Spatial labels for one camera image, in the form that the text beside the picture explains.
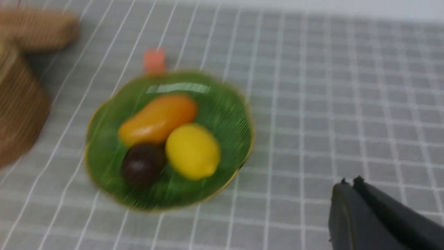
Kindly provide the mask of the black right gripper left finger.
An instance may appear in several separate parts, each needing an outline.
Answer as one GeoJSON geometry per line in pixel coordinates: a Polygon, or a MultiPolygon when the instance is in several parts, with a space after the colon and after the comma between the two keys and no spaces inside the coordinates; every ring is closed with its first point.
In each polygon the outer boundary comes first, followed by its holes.
{"type": "Polygon", "coordinates": [[[346,178],[333,185],[328,217],[333,250],[410,250],[346,178]]]}

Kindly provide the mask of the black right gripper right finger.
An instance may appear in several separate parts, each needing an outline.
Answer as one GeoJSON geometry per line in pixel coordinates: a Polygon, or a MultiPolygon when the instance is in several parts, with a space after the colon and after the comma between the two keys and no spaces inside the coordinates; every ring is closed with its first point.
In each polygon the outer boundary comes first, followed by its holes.
{"type": "Polygon", "coordinates": [[[442,250],[443,226],[415,212],[358,176],[353,189],[359,193],[390,234],[409,250],[442,250]]]}

